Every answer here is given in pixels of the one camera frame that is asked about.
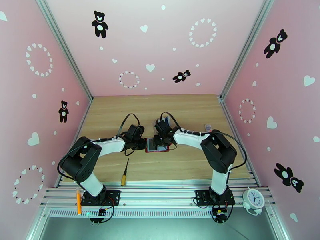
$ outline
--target alarm clock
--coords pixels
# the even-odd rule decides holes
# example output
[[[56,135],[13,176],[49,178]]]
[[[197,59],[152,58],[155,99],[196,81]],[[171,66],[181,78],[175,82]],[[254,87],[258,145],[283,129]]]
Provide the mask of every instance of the alarm clock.
[[[243,193],[242,198],[243,207],[247,210],[249,214],[253,216],[261,214],[262,208],[264,207],[264,197],[260,191],[254,188],[249,188]]]

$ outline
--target black mounting plate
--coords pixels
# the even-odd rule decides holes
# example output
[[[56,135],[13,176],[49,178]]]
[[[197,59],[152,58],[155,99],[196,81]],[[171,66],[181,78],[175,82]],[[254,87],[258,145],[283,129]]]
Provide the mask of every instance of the black mounting plate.
[[[119,205],[120,200],[120,190],[106,190],[106,194],[104,200],[101,204],[97,204],[96,198],[89,194],[87,191],[83,193],[81,205],[83,206],[112,206],[113,202],[110,198],[114,201],[114,206]]]

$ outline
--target pink wallpaper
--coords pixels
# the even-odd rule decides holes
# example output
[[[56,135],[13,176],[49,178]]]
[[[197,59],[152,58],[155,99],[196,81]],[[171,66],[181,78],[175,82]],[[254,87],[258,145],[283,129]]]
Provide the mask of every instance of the pink wallpaper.
[[[276,0],[226,99],[294,240],[319,239],[319,20],[320,0]]]
[[[0,0],[0,30],[0,233],[25,239],[88,99],[35,0]]]
[[[263,2],[47,1],[94,96],[219,94]]]

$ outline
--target wooden tabletop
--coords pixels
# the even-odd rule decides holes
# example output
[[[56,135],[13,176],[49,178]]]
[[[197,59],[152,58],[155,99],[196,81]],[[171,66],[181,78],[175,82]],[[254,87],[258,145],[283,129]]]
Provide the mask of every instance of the wooden tabletop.
[[[128,113],[134,113],[144,126],[143,138],[153,137],[154,121],[162,112],[171,113],[182,128],[204,132],[204,125],[232,134],[221,106],[214,94],[205,95],[155,95],[155,96],[105,96],[95,97],[84,122],[80,136],[89,139],[115,136]],[[122,131],[137,124],[130,116]],[[234,166],[243,162],[238,146]],[[178,145],[169,152],[145,153],[136,150],[129,156],[127,181],[209,179],[212,169],[204,153],[196,148]],[[128,157],[124,152],[112,153],[98,159],[94,173],[102,182],[120,181]],[[230,178],[247,178],[246,166],[234,169]]]

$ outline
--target white dot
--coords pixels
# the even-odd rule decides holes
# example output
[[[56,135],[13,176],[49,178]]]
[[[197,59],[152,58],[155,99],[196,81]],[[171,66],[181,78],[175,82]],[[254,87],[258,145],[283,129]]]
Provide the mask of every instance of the white dot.
[[[313,141],[316,142],[316,143],[319,143],[320,142],[320,138],[318,136],[314,136],[313,137]]]

